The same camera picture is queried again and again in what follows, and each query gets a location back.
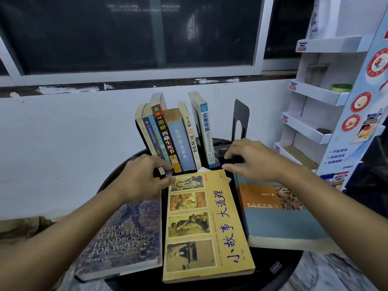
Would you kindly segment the person's left hand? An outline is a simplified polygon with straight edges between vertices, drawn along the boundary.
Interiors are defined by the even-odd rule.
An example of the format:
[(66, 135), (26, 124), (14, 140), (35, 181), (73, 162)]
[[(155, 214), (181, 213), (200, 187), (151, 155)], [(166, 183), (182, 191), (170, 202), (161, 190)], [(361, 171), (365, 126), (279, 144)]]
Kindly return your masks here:
[(154, 170), (172, 170), (172, 164), (158, 156), (142, 155), (128, 161), (121, 174), (106, 188), (123, 203), (151, 199), (159, 195), (160, 177), (154, 177)]

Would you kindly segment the person's right hand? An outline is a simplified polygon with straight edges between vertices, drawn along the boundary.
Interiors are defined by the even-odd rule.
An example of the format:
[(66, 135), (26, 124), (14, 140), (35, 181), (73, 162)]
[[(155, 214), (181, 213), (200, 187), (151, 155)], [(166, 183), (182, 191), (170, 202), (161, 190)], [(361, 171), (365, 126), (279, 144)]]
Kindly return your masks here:
[(241, 156), (245, 160), (243, 177), (260, 182), (277, 182), (285, 184), (291, 170), (298, 164), (273, 151), (260, 141), (249, 139), (235, 140), (225, 153), (224, 158)]

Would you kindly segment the person's left forearm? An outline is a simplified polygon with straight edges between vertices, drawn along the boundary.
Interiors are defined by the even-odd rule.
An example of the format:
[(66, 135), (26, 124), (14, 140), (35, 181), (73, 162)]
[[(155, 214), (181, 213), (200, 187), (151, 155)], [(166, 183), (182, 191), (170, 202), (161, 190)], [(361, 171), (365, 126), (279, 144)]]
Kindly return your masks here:
[(133, 190), (110, 186), (0, 259), (0, 291), (51, 291)]

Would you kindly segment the person's right forearm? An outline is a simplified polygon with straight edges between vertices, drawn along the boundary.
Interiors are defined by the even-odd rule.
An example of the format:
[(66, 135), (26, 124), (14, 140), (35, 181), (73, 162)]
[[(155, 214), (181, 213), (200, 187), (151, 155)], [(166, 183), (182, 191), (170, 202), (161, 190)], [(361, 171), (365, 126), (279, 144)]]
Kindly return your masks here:
[(279, 182), (297, 196), (371, 283), (388, 291), (388, 219), (293, 162), (281, 169)]

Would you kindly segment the row of standing books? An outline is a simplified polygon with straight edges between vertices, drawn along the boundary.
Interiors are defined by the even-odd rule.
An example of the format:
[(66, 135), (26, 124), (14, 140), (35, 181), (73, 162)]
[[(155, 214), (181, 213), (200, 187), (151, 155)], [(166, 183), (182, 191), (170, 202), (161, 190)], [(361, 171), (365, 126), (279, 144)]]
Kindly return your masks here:
[(160, 173), (199, 171), (219, 166), (211, 135), (209, 108), (197, 92), (188, 93), (192, 113), (184, 101), (168, 109), (164, 94), (153, 93), (148, 103), (138, 106), (135, 124), (151, 155), (172, 164), (172, 170)]

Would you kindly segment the black metal bookend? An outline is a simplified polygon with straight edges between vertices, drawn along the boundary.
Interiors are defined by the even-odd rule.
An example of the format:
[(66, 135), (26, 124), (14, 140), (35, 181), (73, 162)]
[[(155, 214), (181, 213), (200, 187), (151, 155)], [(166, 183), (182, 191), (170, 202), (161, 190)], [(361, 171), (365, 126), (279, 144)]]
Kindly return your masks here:
[(232, 139), (231, 142), (235, 141), (235, 129), (236, 124), (239, 121), (241, 124), (241, 138), (246, 138), (246, 132), (248, 128), (248, 122), (250, 117), (250, 108), (238, 99), (234, 102), (234, 113), (232, 121)]

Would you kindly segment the yellow picture-cover paperback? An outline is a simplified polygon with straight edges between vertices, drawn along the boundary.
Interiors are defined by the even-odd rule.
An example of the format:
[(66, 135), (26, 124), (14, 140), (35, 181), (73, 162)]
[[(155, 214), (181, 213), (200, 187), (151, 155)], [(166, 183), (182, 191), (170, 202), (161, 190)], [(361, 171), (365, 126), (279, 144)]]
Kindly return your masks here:
[(176, 176), (167, 196), (163, 283), (254, 271), (225, 170)]

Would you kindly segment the blue and orange paperback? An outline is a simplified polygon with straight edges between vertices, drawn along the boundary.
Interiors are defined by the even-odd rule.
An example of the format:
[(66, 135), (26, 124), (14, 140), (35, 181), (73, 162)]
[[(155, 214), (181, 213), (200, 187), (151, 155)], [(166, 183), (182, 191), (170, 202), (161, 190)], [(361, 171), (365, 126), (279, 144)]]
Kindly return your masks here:
[(233, 178), (250, 247), (324, 254), (342, 252), (288, 188), (236, 173)]

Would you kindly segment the purple grey handbook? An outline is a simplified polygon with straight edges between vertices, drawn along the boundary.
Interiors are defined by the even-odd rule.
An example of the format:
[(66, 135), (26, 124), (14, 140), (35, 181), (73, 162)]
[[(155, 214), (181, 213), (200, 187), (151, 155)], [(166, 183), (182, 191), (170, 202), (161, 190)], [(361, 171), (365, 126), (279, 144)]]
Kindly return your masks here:
[(161, 196), (121, 206), (80, 254), (75, 278), (87, 282), (161, 267)]

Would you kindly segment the white cardboard display shelf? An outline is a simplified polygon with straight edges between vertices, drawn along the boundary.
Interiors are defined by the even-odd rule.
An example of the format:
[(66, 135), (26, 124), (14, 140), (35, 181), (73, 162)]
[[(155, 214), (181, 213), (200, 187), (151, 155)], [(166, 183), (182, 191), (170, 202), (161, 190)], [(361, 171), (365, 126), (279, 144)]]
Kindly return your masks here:
[[(341, 0), (335, 38), (305, 39), (291, 99), (274, 150), (340, 191), (388, 116), (388, 0)], [(320, 87), (304, 83), (307, 65), (331, 64)], [(352, 84), (349, 93), (329, 91)]]

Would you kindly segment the clear glass cup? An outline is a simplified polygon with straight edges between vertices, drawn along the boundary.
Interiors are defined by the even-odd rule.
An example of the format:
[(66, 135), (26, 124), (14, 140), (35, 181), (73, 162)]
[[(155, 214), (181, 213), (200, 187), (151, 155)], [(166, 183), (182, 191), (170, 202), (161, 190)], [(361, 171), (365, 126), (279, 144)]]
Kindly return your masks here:
[(331, 64), (329, 63), (310, 63), (307, 65), (304, 83), (320, 87), (327, 70)]

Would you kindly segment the green tape roll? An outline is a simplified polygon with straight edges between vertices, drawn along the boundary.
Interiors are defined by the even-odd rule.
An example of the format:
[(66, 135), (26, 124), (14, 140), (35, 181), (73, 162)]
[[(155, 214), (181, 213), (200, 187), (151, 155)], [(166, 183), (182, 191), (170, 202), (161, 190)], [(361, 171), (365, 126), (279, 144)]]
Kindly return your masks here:
[(352, 84), (335, 83), (330, 85), (329, 91), (336, 92), (336, 93), (349, 93), (351, 92), (352, 88), (353, 88)]

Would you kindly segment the white framed window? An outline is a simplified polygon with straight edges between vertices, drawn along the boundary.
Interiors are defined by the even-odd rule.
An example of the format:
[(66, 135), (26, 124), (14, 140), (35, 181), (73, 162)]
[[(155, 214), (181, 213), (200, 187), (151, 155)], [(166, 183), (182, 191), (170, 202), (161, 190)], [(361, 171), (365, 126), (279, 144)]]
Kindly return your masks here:
[(0, 0), (0, 87), (291, 71), (314, 0)]

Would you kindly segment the white packet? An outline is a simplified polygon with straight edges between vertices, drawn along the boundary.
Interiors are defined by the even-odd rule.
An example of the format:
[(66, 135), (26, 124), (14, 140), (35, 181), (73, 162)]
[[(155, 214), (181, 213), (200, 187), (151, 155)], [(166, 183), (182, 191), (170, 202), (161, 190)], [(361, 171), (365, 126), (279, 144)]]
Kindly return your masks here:
[(341, 0), (314, 0), (309, 39), (335, 38)]

